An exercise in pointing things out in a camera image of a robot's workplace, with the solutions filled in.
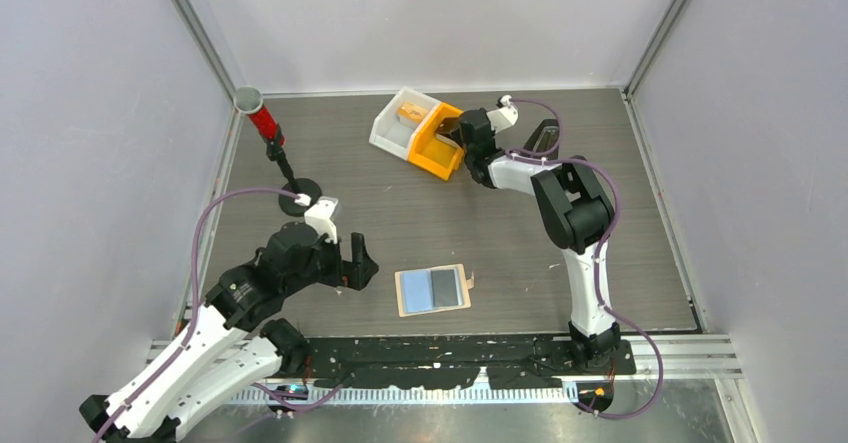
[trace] black stand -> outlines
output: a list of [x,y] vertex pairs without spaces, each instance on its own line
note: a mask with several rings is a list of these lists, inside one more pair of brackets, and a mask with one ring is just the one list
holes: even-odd
[[[291,191],[292,193],[303,193],[309,195],[311,203],[309,206],[315,204],[318,201],[318,198],[321,198],[321,187],[318,186],[318,183],[315,183],[314,180],[310,180],[309,178],[294,178],[289,180],[288,183],[283,186],[283,189],[286,191]],[[277,198],[277,203],[280,204],[280,209],[283,210],[283,213],[289,216],[303,216],[306,213],[306,210],[309,209],[309,206],[300,206],[294,202],[291,198],[287,196],[280,195]]]
[[279,127],[277,127],[277,134],[274,136],[274,139],[265,140],[265,144],[265,154],[268,156],[268,159],[277,163],[277,166],[280,167],[280,171],[283,173],[286,181],[288,181],[288,183],[283,186],[283,189],[295,194],[302,193],[308,195],[310,198],[309,206],[301,206],[295,203],[293,199],[280,195],[277,198],[277,203],[280,205],[280,209],[283,210],[283,213],[289,216],[303,216],[303,214],[306,213],[306,210],[314,205],[315,202],[318,201],[318,198],[321,198],[321,187],[318,186],[318,183],[314,180],[310,180],[309,178],[294,177],[294,170],[292,170],[291,165],[289,165],[289,160],[286,158],[286,152],[283,150],[283,133],[280,131]]

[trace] metal strip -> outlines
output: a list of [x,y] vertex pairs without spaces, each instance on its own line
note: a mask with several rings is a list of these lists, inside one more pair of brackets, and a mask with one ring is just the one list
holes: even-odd
[[[233,111],[228,124],[227,137],[224,140],[224,145],[221,150],[221,158],[218,165],[218,172],[215,176],[215,183],[212,186],[212,193],[209,197],[210,202],[221,196],[227,190],[227,185],[230,181],[230,170],[232,170],[233,160],[236,156],[236,146],[238,145],[239,135],[241,135],[242,122],[243,118],[241,115],[238,112]],[[222,207],[218,206],[216,209],[212,210],[212,213],[209,215],[209,219],[203,228],[203,234],[200,239],[198,278],[200,279],[201,285],[203,285],[203,281],[206,279],[206,268],[209,266],[209,259],[212,256],[212,242],[215,239],[215,231],[218,228],[218,220],[221,216],[221,209]],[[191,319],[191,281],[189,280],[186,280],[186,292],[178,308],[181,310],[181,314],[179,315],[180,317],[177,319],[178,322]]]
[[759,438],[751,421],[748,405],[739,391],[742,381],[716,380],[724,416],[735,443],[757,443]]
[[[636,363],[635,375],[618,375],[623,380],[653,380],[658,374],[657,359],[653,349],[639,336],[624,337],[630,341],[633,358]],[[250,340],[242,340],[218,356],[216,363],[234,356]],[[679,335],[656,338],[657,346],[663,355],[664,376],[669,380],[679,379],[739,379],[742,368],[736,359],[736,353],[727,335]],[[152,361],[167,345],[168,341],[154,341],[148,355]],[[560,377],[566,382],[603,381],[605,376]],[[297,384],[299,379],[272,379],[274,384]],[[488,383],[485,369],[477,377],[477,382]]]
[[191,2],[189,0],[171,1],[174,3],[177,13],[180,14],[188,27],[189,33],[191,33],[194,41],[196,41],[197,45],[200,47],[203,57],[206,58],[206,62],[209,63],[209,66],[212,68],[212,72],[215,73],[215,77],[218,78],[218,82],[221,83],[221,87],[224,89],[227,97],[232,100],[236,93],[233,79],[230,77],[224,63],[215,51],[215,47],[212,45],[212,40],[203,28],[203,24],[200,22],[200,18],[197,16],[197,12],[194,11],[194,7],[191,5]]
[[657,31],[654,32],[654,36],[651,37],[651,42],[648,43],[648,48],[639,60],[639,64],[636,65],[636,71],[633,72],[633,76],[630,78],[630,83],[628,83],[624,89],[624,93],[628,97],[633,96],[639,88],[639,85],[645,78],[645,73],[654,62],[654,58],[656,58],[657,53],[659,53],[666,38],[677,23],[677,20],[683,9],[686,7],[686,3],[688,1],[689,0],[671,0],[671,5],[668,10],[666,10],[663,19],[660,21],[660,25],[657,27]]
[[694,313],[697,318],[696,323],[699,324],[704,331],[709,331],[709,321],[704,317],[706,310],[702,306],[702,302],[704,301],[703,294],[700,287],[698,287],[689,276],[689,269],[686,263],[687,260],[684,257],[683,249],[681,248],[680,241],[677,238],[677,234],[679,232],[677,231],[676,225],[671,219],[668,207],[665,204],[665,197],[663,196],[664,192],[660,185],[659,177],[657,176],[656,165],[654,165],[653,161],[653,153],[651,152],[651,147],[648,144],[648,139],[645,135],[645,128],[642,126],[642,122],[638,117],[636,103],[633,98],[628,97],[624,92],[621,93],[621,97],[624,101],[624,107],[627,109],[627,116],[630,118],[630,126],[633,128],[633,135],[636,137],[636,146],[639,147],[639,154],[642,156],[642,164],[645,166],[645,172],[648,174],[648,181],[650,182],[651,190],[654,193],[654,201],[656,201],[657,209],[660,212],[660,220],[662,221],[666,236],[668,237],[671,254],[672,257],[674,257],[675,264],[677,265],[677,271],[680,274],[680,281],[683,283],[683,290],[689,298],[689,304],[695,309]]
[[[564,91],[564,90],[609,90],[616,89],[621,90],[621,85],[607,85],[607,86],[582,86],[582,85],[571,85],[571,86],[540,86],[537,88],[534,87],[498,87],[498,88],[416,88],[416,91],[420,91],[422,93],[486,93],[486,92],[529,92],[529,91]],[[304,92],[304,93],[263,93],[262,97],[265,100],[269,99],[288,99],[288,98],[320,98],[325,96],[394,96],[397,94],[398,89],[384,89],[384,90],[350,90],[350,91],[316,91],[316,92]]]
[[[309,404],[318,401],[330,392],[325,388],[309,386],[309,398],[293,401],[292,404]],[[239,392],[227,404],[230,405],[267,405],[271,399],[257,388],[247,388]],[[562,388],[540,388],[526,390],[492,390],[487,383],[475,382],[465,389],[424,390],[412,388],[401,390],[386,388],[365,390],[344,388],[327,405],[463,405],[463,404],[519,404],[519,403],[576,403],[577,384],[564,382]]]

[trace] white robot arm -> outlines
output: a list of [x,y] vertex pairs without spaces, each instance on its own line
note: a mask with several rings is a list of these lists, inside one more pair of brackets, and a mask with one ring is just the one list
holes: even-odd
[[[614,209],[592,170],[556,160],[516,158],[498,148],[495,134],[514,125],[518,118],[509,96],[501,98],[498,106],[501,108],[495,111],[466,111],[446,122],[441,131],[465,149],[464,161],[474,181],[535,197],[548,237],[565,259],[572,298],[571,353],[575,366],[585,368],[592,360],[608,355],[621,341],[618,323],[598,299],[600,293],[610,305],[607,245],[600,248],[597,262],[594,257]],[[511,123],[496,123],[505,120]],[[556,120],[545,120],[524,148],[537,152],[547,149],[558,131]],[[595,263],[599,268],[599,288],[595,283]]]
[[[239,353],[214,362],[301,289],[322,283],[361,290],[377,273],[359,233],[351,235],[352,261],[342,260],[333,223],[337,205],[321,198],[306,211],[305,223],[285,224],[251,261],[224,272],[197,308],[193,327],[183,329],[123,388],[83,402],[80,413],[89,427],[94,432],[105,427],[109,443],[176,442],[251,383],[275,374],[302,375],[307,342],[284,319],[266,323]],[[143,393],[127,405],[141,385]]]

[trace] wooden board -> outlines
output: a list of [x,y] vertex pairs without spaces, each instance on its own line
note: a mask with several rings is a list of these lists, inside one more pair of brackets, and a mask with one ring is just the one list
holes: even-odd
[[[433,95],[463,109],[494,108],[500,93]],[[565,120],[561,156],[601,164],[615,178],[624,214],[609,248],[613,305],[650,329],[690,329],[694,320],[621,98],[615,90],[514,93],[542,99]],[[565,331],[571,313],[560,251],[545,235],[535,201],[475,184],[462,167],[450,181],[368,143],[371,123],[391,99],[384,96],[269,100],[286,136],[298,176],[318,181],[340,199],[336,224],[348,239],[365,234],[380,273],[362,292],[315,285],[286,301],[282,316],[307,336],[430,335]],[[519,123],[499,135],[517,146],[546,110],[519,107]],[[238,143],[229,189],[280,186],[277,166],[249,126]],[[251,258],[289,218],[271,196],[225,203],[206,287],[226,269]],[[349,246],[345,242],[343,255]],[[399,318],[394,273],[462,263],[474,272],[471,308]]]

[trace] gray wall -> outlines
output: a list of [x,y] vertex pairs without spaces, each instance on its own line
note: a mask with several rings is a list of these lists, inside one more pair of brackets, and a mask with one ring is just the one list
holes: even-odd
[[229,104],[170,0],[0,0],[0,440],[87,441],[185,291]]
[[845,441],[848,0],[693,0],[636,101],[770,441]]
[[208,0],[201,16],[265,92],[598,87],[627,82],[669,1]]

